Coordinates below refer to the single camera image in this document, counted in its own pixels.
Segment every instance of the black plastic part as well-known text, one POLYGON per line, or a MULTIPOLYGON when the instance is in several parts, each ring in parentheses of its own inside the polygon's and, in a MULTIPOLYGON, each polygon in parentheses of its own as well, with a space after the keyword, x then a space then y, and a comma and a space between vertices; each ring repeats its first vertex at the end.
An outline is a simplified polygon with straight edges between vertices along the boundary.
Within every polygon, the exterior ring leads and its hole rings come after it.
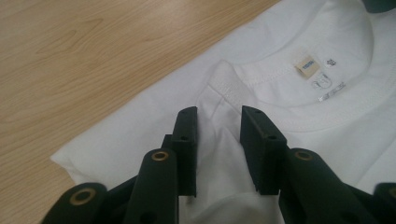
POLYGON ((261 195, 277 195, 281 182, 281 162, 287 140, 260 110, 243 106, 240 142, 256 190, 261 195))
POLYGON ((396 223, 396 183, 381 183, 375 187, 375 214, 382 223, 396 223))
POLYGON ((42 223, 96 223, 106 194, 106 188, 101 184, 77 185, 61 196, 42 223))
POLYGON ((381 13, 396 8, 396 0, 362 0, 366 10, 371 13, 381 13))
MULTIPOLYGON (((287 151, 286 157, 285 174, 295 198, 305 212, 302 217, 306 218, 287 223, 378 223, 318 154, 294 148, 287 151)), ((282 200, 292 197, 289 192, 282 200)), ((285 214, 293 213, 290 211, 294 209, 293 200, 288 202, 289 206, 280 204, 284 217, 285 214)))
POLYGON ((150 151, 134 183, 123 224, 177 224, 177 158, 173 150, 150 151))
POLYGON ((197 128, 197 107, 183 109, 173 134, 163 141, 164 147, 177 154, 178 195, 196 196, 197 128))
POLYGON ((122 222, 136 179, 137 176, 116 186, 107 193, 100 212, 100 223, 113 224, 122 222))

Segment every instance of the brass screw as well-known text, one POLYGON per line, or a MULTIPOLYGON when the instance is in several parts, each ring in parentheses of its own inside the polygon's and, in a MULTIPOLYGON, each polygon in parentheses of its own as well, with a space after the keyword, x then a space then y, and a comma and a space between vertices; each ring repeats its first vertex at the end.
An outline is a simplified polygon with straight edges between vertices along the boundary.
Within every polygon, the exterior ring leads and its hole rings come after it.
POLYGON ((70 203, 75 206, 83 205, 85 203, 88 203, 90 200, 92 200, 92 198, 95 197, 95 194, 96 194, 95 189, 91 189, 91 188, 81 189, 72 195, 72 197, 70 198, 70 203))
POLYGON ((314 159, 311 153, 305 151, 296 151, 296 153, 294 153, 294 156, 302 161, 312 161, 314 159))
POLYGON ((151 158, 154 161, 165 161, 168 159, 168 157, 169 157, 169 154, 164 151, 156 152, 156 153, 152 154, 152 156, 151 156, 151 158))

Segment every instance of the neckline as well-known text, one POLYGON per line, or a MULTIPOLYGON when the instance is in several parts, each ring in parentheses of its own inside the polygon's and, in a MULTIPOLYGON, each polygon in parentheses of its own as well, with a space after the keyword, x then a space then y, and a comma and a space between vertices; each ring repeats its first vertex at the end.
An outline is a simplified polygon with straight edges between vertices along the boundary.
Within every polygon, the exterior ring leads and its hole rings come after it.
POLYGON ((236 69, 241 64, 226 61, 220 63, 209 85, 239 113, 242 105, 259 108, 283 131, 312 132, 357 119, 382 104, 395 91, 396 48, 392 45, 392 38, 396 36, 396 29, 394 26, 390 26, 392 29, 386 27, 394 20, 395 11, 368 15, 374 29, 374 48, 365 79, 346 87, 341 94, 326 102, 295 107, 262 102, 251 92, 246 81, 241 80, 243 74, 236 69))

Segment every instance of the white t-shirt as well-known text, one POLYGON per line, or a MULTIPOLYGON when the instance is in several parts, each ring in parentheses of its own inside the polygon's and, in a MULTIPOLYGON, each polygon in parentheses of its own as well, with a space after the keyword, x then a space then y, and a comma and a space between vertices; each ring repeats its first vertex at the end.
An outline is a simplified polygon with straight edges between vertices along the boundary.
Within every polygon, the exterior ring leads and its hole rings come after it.
POLYGON ((372 193, 396 182, 396 10, 355 0, 284 0, 143 91, 52 159, 77 183, 113 188, 198 106, 197 198, 180 223, 282 222, 255 192, 239 144, 241 106, 265 112, 289 147, 316 151, 346 183, 372 193), (305 77, 296 69, 312 61, 305 77))

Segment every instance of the wooden table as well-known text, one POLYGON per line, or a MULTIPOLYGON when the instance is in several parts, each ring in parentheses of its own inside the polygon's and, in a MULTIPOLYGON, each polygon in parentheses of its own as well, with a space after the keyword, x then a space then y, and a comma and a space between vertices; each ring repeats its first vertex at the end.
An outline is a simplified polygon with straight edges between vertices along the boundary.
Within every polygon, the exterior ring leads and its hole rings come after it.
POLYGON ((276 0, 0 0, 0 223, 73 186, 50 155, 276 0))

